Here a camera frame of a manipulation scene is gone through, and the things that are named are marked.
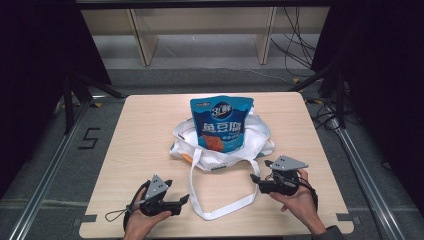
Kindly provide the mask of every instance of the human hand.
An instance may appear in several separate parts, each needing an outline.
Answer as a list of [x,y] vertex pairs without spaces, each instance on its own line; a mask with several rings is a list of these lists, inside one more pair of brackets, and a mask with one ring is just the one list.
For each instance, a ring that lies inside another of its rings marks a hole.
[[[141,200],[146,188],[143,188],[137,196],[135,202]],[[158,215],[148,217],[144,215],[138,208],[133,209],[133,213],[128,219],[128,223],[125,230],[124,240],[142,240],[152,230],[152,228],[159,222],[167,219],[171,216],[171,211],[164,211]]]
[[[307,184],[308,173],[303,169],[298,169],[300,179]],[[298,218],[309,229],[312,235],[316,236],[326,232],[325,226],[317,214],[314,201],[309,189],[299,186],[299,190],[292,196],[285,196],[278,192],[271,192],[269,196],[283,204],[281,212],[287,209]]]

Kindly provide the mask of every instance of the white strap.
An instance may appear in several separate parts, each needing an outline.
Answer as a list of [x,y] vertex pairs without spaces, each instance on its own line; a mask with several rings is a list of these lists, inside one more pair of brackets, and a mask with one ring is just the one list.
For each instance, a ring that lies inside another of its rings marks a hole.
[[[200,157],[202,155],[202,149],[200,148],[196,148],[194,155],[193,155],[193,163],[191,165],[191,170],[190,170],[190,183],[189,183],[189,191],[190,191],[190,200],[191,200],[191,204],[193,205],[194,211],[203,219],[205,220],[213,220],[219,217],[222,217],[226,214],[229,214],[231,212],[234,212],[240,208],[243,208],[249,204],[251,204],[253,202],[253,200],[255,200],[255,197],[258,193],[259,187],[257,184],[255,187],[255,192],[253,194],[250,194],[238,201],[235,201],[227,206],[224,206],[222,208],[216,209],[214,211],[212,211],[211,213],[205,213],[202,210],[202,207],[200,206],[199,201],[197,200],[197,196],[196,193],[194,192],[194,187],[193,187],[193,169],[196,166],[196,164],[199,162]],[[259,166],[258,163],[255,160],[248,160],[250,162],[250,164],[253,167],[253,170],[255,172],[256,176],[260,176],[260,170],[259,170]]]

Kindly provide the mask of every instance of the black cable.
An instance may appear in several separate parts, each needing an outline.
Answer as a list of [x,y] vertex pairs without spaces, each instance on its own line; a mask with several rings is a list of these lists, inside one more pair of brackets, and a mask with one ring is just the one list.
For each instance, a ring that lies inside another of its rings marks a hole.
[[[288,37],[285,33],[283,33],[283,36],[284,36],[284,37],[286,37],[288,40],[290,40],[290,38],[289,38],[289,37]],[[306,43],[306,42],[301,43],[301,42],[297,42],[297,41],[293,40],[293,43],[296,43],[297,45],[302,45],[302,44],[304,44],[304,46],[305,46],[306,48],[308,48],[308,49],[310,49],[310,50],[312,50],[312,51],[316,51],[316,48],[315,48],[315,47],[313,47],[313,46],[309,45],[309,44],[308,44],[308,43]]]
[[[318,110],[316,116],[315,117],[311,117],[311,119],[313,121],[315,121],[315,122],[317,122],[319,124],[318,126],[315,127],[315,129],[318,129],[318,128],[322,127],[322,126],[324,126],[324,128],[326,130],[336,130],[336,129],[340,128],[340,125],[338,125],[338,126],[336,126],[334,128],[328,126],[328,123],[332,119],[337,118],[336,111],[332,111],[331,108],[329,108],[329,105],[331,105],[333,102],[334,102],[334,100],[329,100],[329,101],[326,100],[325,103],[323,104],[323,106],[321,106],[321,108]],[[328,110],[328,112],[323,113],[323,114],[320,114],[320,112],[321,112],[321,110],[323,108],[326,108]],[[320,118],[323,117],[323,116],[325,116],[325,115],[328,115],[328,118],[325,119],[324,121],[320,121]]]
[[302,51],[303,51],[303,54],[304,54],[304,56],[306,58],[306,61],[309,63],[308,57],[311,58],[311,60],[312,60],[312,57],[310,56],[309,52],[305,48],[305,41],[302,39],[301,34],[300,34],[300,24],[299,24],[300,8],[299,7],[296,7],[296,15],[295,15],[296,16],[296,23],[295,24],[293,24],[293,21],[291,20],[289,14],[287,13],[287,9],[285,7],[284,7],[284,12],[285,12],[285,14],[287,16],[287,19],[289,20],[290,25],[291,25],[291,27],[293,29],[293,34],[292,34],[291,41],[294,41],[293,40],[293,37],[294,37],[294,35],[296,35],[296,37],[299,39],[299,41],[301,43]]
[[[135,210],[140,209],[140,208],[137,208],[137,209],[133,210],[133,209],[132,209],[132,207],[134,206],[135,200],[137,200],[137,197],[138,197],[138,195],[140,194],[141,190],[142,190],[144,187],[146,187],[146,185],[147,185],[148,183],[150,183],[150,181],[147,181],[146,183],[142,184],[142,185],[138,188],[138,190],[137,190],[137,192],[135,193],[135,195],[134,195],[133,199],[131,200],[131,203],[130,203],[130,204],[128,204],[128,205],[126,206],[126,208],[125,208],[125,209],[122,209],[122,210],[116,210],[116,211],[112,211],[112,212],[108,212],[108,213],[106,213],[106,214],[105,214],[105,219],[106,219],[108,222],[113,222],[113,221],[115,221],[115,220],[116,220],[119,216],[121,216],[122,214],[124,214],[125,212],[129,212],[129,213],[131,214],[131,213],[133,213]],[[116,216],[115,218],[113,218],[113,219],[109,219],[109,218],[108,218],[108,216],[109,216],[110,214],[118,213],[118,212],[120,212],[120,213],[119,213],[119,214],[118,214],[118,216]]]
[[298,63],[302,64],[304,67],[309,68],[310,66],[308,65],[308,62],[306,62],[305,60],[301,59],[300,57],[296,56],[295,54],[285,50],[284,48],[282,48],[280,45],[278,45],[274,39],[271,38],[271,42],[278,48],[278,50],[280,50],[281,52],[283,52],[284,54],[288,55],[289,57],[291,57],[293,60],[297,61]]
[[312,185],[306,180],[306,179],[304,179],[304,178],[302,178],[302,177],[299,177],[299,179],[300,180],[303,180],[303,181],[305,181],[305,183],[310,187],[310,188],[312,188]]
[[[289,42],[289,45],[287,46],[287,50],[286,50],[286,52],[288,52],[288,50],[289,50],[289,48],[290,48],[290,45],[291,45],[291,42],[292,41],[290,41]],[[305,66],[306,68],[310,68],[310,65],[308,64],[308,65],[304,65],[304,64],[302,64],[303,66]],[[305,75],[300,75],[300,74],[296,74],[296,73],[293,73],[292,71],[290,71],[289,70],[289,68],[287,67],[287,54],[284,56],[284,66],[286,67],[286,70],[290,73],[290,74],[292,74],[292,75],[294,75],[294,76],[297,76],[297,77],[311,77],[311,76],[305,76]]]
[[[337,103],[335,102],[335,100],[333,100],[332,104],[328,105],[328,108],[331,109],[332,112],[336,113],[337,110],[334,107],[334,105],[337,105]],[[349,120],[348,118],[345,118],[346,116],[352,115],[352,114],[354,114],[356,112],[355,110],[351,110],[351,107],[349,107],[349,106],[347,106],[347,107],[348,107],[347,110],[342,111],[342,114],[344,116],[343,120],[346,121],[346,122],[352,123],[354,125],[362,125],[361,122],[353,122],[353,121]]]

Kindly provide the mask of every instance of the black fabric panel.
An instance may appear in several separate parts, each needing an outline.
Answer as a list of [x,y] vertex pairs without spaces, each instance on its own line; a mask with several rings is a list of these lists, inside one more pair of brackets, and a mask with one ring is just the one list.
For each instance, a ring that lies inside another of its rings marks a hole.
[[335,4],[330,7],[312,61],[312,70],[319,72],[330,64],[359,9],[359,3]]
[[376,5],[366,44],[345,73],[356,110],[424,215],[423,4]]
[[30,159],[71,69],[110,83],[75,8],[6,0],[0,8],[0,196]]

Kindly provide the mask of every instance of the snack bag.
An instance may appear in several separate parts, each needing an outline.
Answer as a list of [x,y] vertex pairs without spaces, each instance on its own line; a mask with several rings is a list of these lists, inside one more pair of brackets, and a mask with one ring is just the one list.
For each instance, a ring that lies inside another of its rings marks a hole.
[[253,98],[217,96],[190,100],[198,145],[217,152],[243,146],[245,119]]

